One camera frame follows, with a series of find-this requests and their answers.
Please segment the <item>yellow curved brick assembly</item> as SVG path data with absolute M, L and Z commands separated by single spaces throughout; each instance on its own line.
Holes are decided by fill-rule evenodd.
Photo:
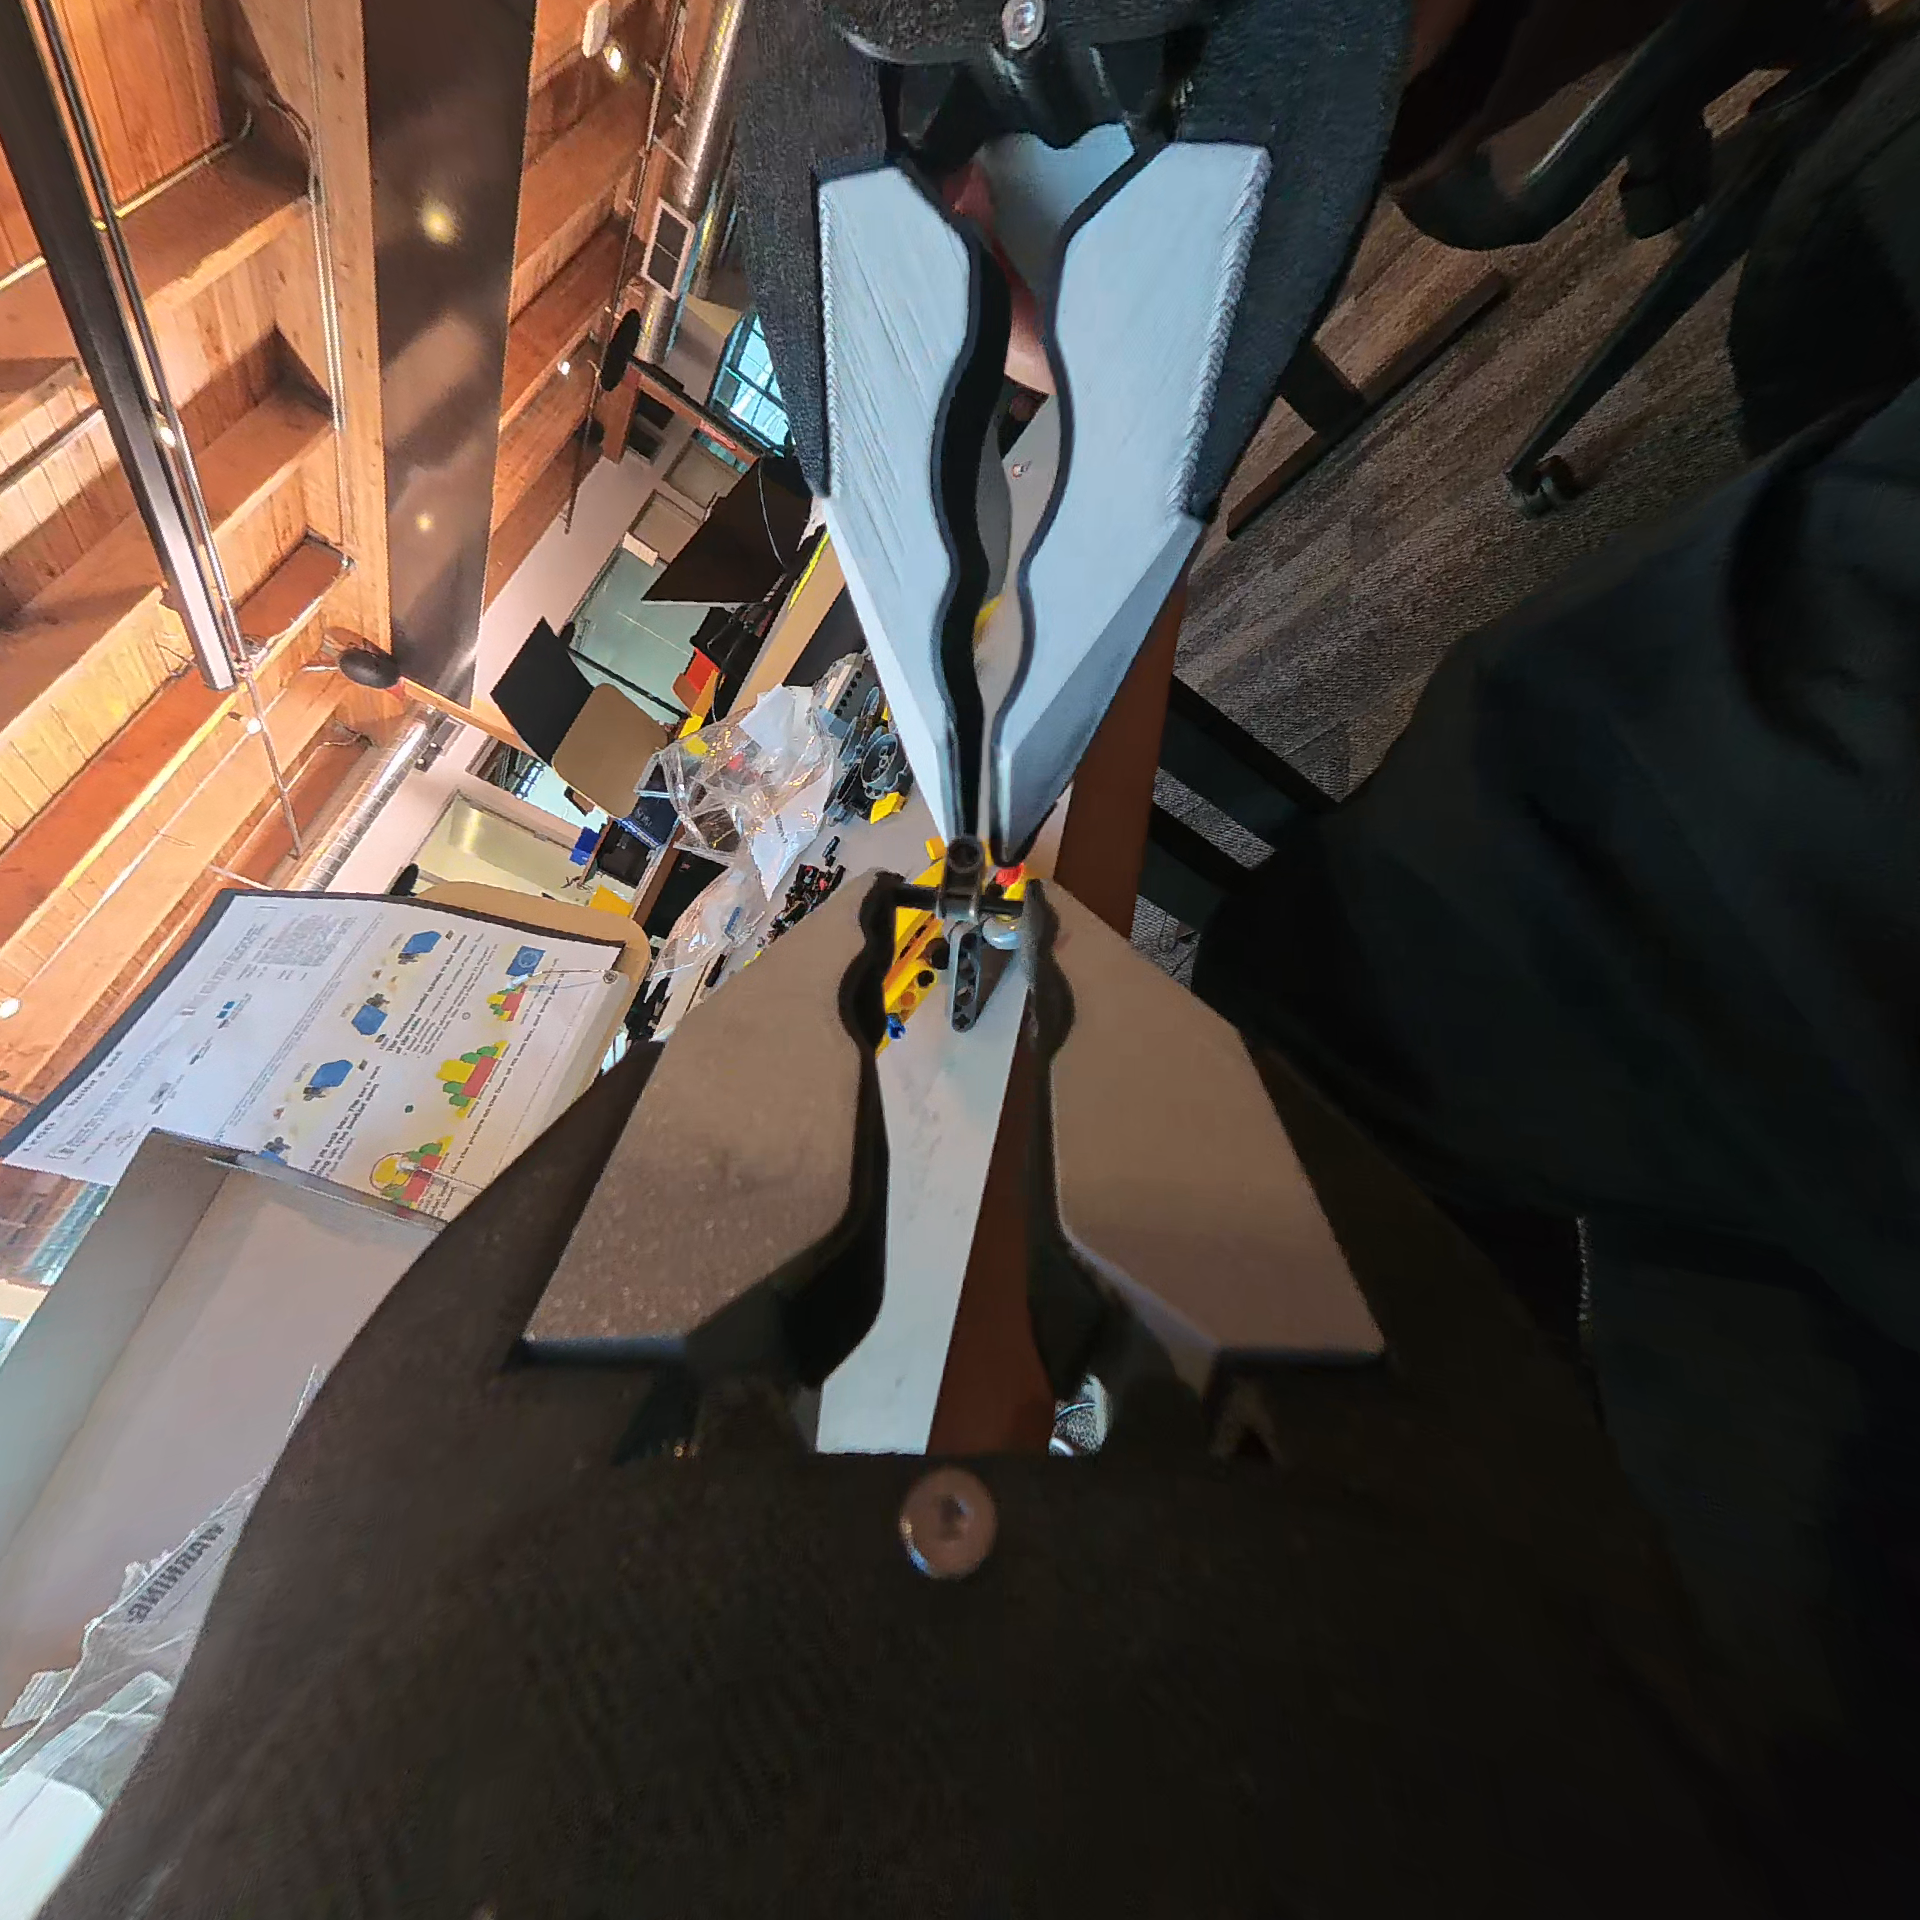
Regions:
M 905 1036 L 912 1014 L 942 985 L 950 989 L 950 1028 L 966 1032 L 977 1022 L 1020 945 L 1020 913 L 1030 877 L 1025 863 L 996 868 L 989 894 L 998 904 L 980 920 L 947 924 L 928 904 L 896 907 L 894 957 L 883 980 L 879 1048 Z

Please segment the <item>black square panel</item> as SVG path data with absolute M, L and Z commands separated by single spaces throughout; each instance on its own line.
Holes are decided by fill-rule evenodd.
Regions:
M 492 702 L 500 708 L 526 752 L 545 763 L 579 721 L 592 697 L 580 659 L 572 649 L 573 622 L 553 628 L 540 620 L 500 678 Z

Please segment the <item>crumpled clear plastic bags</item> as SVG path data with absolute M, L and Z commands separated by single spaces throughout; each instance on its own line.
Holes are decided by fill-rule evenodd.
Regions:
M 131 1563 L 116 1597 L 85 1625 L 77 1660 L 54 1679 L 29 1679 L 31 1709 L 7 1716 L 17 1727 L 3 1758 L 7 1793 L 61 1785 L 96 1809 L 111 1804 L 179 1691 L 270 1477 L 244 1480 L 168 1552 Z

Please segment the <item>black flat panel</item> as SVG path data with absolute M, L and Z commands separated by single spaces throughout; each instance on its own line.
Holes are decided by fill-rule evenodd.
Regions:
M 397 671 L 473 697 L 532 1 L 366 1 L 374 326 Z

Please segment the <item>black ceiling rail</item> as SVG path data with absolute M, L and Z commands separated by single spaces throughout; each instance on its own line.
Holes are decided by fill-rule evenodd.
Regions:
M 198 676 L 231 693 L 246 644 L 52 5 L 3 5 L 3 143 Z

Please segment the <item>pale wooden poster board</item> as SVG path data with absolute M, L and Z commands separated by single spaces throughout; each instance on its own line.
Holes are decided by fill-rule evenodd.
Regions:
M 423 888 L 420 901 L 443 909 L 459 909 L 473 917 L 513 924 L 553 932 L 576 943 L 615 945 L 617 952 L 607 960 L 607 975 L 617 985 L 603 985 L 590 1008 L 590 1020 L 582 1022 L 579 1047 L 567 1061 L 567 1081 L 560 1103 L 569 1103 L 588 1091 L 592 1078 L 601 1071 L 603 1061 L 623 1020 L 632 1008 L 640 982 L 653 965 L 653 943 L 641 924 L 630 917 L 588 907 L 573 901 L 556 901 L 548 896 L 516 894 L 513 888 L 486 885 L 478 879 L 445 879 Z

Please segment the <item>empty clear plastic bag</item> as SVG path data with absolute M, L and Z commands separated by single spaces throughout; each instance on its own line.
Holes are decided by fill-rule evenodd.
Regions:
M 806 685 L 777 685 L 728 718 L 670 737 L 640 774 L 640 800 L 670 804 L 684 844 L 715 860 L 749 851 L 795 800 L 830 785 L 838 742 Z

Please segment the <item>open cardboard kit box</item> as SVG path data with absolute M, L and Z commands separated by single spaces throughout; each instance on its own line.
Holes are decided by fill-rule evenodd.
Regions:
M 440 1223 L 235 1147 L 148 1134 L 3 1371 L 3 1625 L 97 1614 L 272 1465 Z

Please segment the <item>silver ventilation duct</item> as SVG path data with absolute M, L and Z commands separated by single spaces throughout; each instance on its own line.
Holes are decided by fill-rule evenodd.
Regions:
M 289 783 L 292 821 L 270 803 L 204 868 L 207 888 L 379 894 L 440 809 L 440 760 L 467 728 L 415 710 L 384 740 L 329 726 Z

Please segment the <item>black office chair base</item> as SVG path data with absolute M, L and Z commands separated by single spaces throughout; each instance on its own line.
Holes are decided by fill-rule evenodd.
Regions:
M 1915 5 L 1672 5 L 1603 84 L 1575 83 L 1576 111 L 1524 172 L 1502 174 L 1488 134 L 1444 172 L 1396 188 L 1420 233 L 1475 253 L 1544 240 L 1603 185 L 1615 185 L 1631 238 L 1675 233 L 1647 288 L 1503 468 L 1527 516 L 1579 494 L 1561 438 L 1736 264 L 1789 166 L 1913 41 Z

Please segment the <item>person's black pants leg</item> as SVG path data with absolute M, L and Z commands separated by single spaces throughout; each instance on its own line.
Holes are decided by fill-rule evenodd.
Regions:
M 1915 1916 L 1915 452 L 1908 383 L 1463 639 L 1191 979 L 1457 1206 L 1581 1224 L 1808 1916 Z

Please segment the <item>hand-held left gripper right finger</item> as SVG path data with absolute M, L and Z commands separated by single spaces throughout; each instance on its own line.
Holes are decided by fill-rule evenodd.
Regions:
M 1054 1384 L 1367 1364 L 1381 1326 L 1239 1031 L 1054 879 L 1023 891 L 1028 1317 Z

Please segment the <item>heap of grey wheel hubs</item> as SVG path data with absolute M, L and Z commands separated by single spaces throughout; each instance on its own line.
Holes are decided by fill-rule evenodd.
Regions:
M 910 798 L 913 776 L 869 654 L 846 655 L 816 685 L 816 710 L 831 742 L 830 824 L 873 821 Z

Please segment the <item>pile of small brick parts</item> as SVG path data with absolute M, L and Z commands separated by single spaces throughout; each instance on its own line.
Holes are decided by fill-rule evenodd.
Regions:
M 668 1039 L 678 1022 L 756 956 L 803 924 L 840 885 L 846 867 L 799 861 L 767 897 L 755 863 L 721 868 L 671 920 L 632 1008 L 629 1037 Z

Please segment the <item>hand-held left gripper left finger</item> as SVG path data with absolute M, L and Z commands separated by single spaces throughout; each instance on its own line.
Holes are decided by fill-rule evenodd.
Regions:
M 878 1319 L 894 875 L 848 879 L 657 1051 L 523 1332 L 700 1387 L 821 1387 Z

